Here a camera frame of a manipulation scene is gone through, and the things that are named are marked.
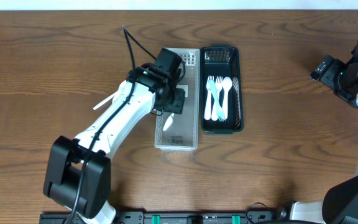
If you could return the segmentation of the white spoon lowest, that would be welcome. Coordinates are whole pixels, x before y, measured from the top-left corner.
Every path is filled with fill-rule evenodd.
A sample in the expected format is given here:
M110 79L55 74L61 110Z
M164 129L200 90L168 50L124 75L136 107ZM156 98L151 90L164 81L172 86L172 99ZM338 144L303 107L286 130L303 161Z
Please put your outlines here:
M174 118L174 116L175 116L175 114L174 114L174 113L171 113L171 114L167 117L167 119L166 119L166 121L165 121L165 123L164 123L164 125L163 125L163 131L167 131L167 130L170 128L170 126L173 124L173 118Z

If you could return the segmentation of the white plastic fork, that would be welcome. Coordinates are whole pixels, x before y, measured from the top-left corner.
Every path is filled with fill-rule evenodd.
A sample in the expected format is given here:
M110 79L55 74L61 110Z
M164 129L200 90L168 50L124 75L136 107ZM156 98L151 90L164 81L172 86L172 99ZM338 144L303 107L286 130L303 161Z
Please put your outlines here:
M208 80L206 82L206 90L207 90L207 97L206 97L206 104L205 104L205 109L204 109L204 119L205 120L210 120L211 119L211 98L212 98L212 94L211 94L211 89L209 86L209 80L213 80L213 76L209 76Z
M221 76L217 76L215 80L217 98L214 98L214 105L212 108L211 118L213 121L217 121L217 120L224 121L223 110L220 106L220 101L219 101L220 91L222 90L222 80L223 78Z

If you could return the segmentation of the mint green plastic fork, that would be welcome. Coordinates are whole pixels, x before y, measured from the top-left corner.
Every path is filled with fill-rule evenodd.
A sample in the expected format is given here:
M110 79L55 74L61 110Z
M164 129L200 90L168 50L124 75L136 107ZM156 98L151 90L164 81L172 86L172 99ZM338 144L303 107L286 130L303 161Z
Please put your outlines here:
M215 80L213 79L208 80L209 89L211 90L211 94L214 98L214 105L211 112L211 118L213 119L213 121L216 121L218 119L220 122L223 122L226 120L224 111L219 101L219 94L223 87L222 84L223 84L223 77L220 76L216 77Z

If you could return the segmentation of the white thick plastic spoon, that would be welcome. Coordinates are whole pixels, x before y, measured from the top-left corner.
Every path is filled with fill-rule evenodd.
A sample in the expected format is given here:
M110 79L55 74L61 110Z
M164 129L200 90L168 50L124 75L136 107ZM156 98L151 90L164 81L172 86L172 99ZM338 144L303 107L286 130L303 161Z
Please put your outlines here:
M228 117L228 94L229 90L232 88L232 80L230 77L225 77L223 79L223 90L224 90L224 97L223 97L223 111L224 111L224 117L227 119Z

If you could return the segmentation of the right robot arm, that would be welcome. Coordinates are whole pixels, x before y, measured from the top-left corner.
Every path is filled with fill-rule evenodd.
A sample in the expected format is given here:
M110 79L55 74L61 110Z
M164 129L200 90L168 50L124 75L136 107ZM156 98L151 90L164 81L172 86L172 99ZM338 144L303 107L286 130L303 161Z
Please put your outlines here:
M311 77L358 109L358 54L347 63L328 55ZM355 177L329 189L324 200L295 202L279 217L297 223L358 223L358 164Z

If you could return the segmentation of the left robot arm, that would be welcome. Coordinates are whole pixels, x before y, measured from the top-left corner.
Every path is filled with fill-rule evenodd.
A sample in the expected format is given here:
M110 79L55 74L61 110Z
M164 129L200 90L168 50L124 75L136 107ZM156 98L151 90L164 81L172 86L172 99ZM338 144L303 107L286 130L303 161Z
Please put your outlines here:
M108 202L111 161L133 127L153 110L180 114L185 76L143 65L128 73L111 106L73 139L60 136L52 144L43 193L69 208L63 223L112 223L116 210Z

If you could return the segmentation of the clear plastic mesh basket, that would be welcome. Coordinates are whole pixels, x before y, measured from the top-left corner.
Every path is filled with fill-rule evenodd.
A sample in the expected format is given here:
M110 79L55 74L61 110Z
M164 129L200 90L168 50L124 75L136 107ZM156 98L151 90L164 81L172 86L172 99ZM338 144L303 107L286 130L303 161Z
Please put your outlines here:
M171 48L185 62L186 74L177 88L186 91L182 114L175 114L167 131L163 125L171 113L164 112L156 119L155 147L168 151L192 151L198 147L200 50Z

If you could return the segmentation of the dark green mesh basket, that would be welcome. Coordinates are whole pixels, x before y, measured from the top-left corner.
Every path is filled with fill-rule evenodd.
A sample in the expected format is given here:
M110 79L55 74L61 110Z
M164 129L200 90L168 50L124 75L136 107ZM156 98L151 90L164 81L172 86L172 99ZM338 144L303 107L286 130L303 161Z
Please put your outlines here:
M230 45L210 45L200 49L200 102L202 112L207 112L208 76L229 77L232 88L228 91L228 118L223 121L201 119L201 128L207 133L232 134L244 129L240 58L237 48Z

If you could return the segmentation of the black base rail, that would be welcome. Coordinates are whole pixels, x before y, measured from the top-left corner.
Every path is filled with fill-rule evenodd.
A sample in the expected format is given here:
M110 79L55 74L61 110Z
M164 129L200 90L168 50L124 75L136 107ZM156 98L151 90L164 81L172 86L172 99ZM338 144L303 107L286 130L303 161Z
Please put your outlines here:
M290 219L290 211L284 208L272 212L266 209L251 208L244 212L218 213L156 213L119 210L112 222L115 224L248 224Z

